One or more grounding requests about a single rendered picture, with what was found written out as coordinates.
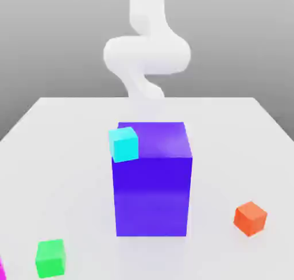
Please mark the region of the small green cube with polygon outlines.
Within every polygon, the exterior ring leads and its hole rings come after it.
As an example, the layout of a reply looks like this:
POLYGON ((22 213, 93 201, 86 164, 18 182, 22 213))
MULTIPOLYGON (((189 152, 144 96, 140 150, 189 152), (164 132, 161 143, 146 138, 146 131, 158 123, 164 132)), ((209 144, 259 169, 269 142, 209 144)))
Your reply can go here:
POLYGON ((35 264, 39 278, 64 275, 66 254, 63 239, 40 241, 35 264))

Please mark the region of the large purple box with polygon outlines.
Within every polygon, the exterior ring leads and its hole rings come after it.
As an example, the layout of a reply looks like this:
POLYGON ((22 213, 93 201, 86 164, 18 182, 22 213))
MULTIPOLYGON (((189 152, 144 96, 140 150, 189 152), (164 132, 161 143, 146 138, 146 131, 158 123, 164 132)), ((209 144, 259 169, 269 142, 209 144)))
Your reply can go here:
POLYGON ((119 122, 138 159, 112 163, 117 236, 187 234, 192 152, 183 122, 119 122))

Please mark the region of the small cyan cube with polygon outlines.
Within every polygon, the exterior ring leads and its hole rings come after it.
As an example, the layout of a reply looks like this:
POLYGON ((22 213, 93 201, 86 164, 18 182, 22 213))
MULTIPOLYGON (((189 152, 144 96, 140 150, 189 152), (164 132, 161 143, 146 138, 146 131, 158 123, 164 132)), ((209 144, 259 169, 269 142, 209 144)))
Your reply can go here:
POLYGON ((138 136, 132 127, 109 130, 110 153, 115 163, 136 160, 138 153, 138 136))

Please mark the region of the small orange cube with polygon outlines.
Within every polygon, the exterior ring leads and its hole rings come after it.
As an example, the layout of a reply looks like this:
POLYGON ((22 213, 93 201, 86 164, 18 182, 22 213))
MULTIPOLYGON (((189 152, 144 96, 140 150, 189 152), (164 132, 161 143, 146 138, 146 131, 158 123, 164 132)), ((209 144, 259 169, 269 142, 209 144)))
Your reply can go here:
POLYGON ((249 201, 235 210, 234 225, 246 236, 251 237, 264 229, 268 213, 249 201))

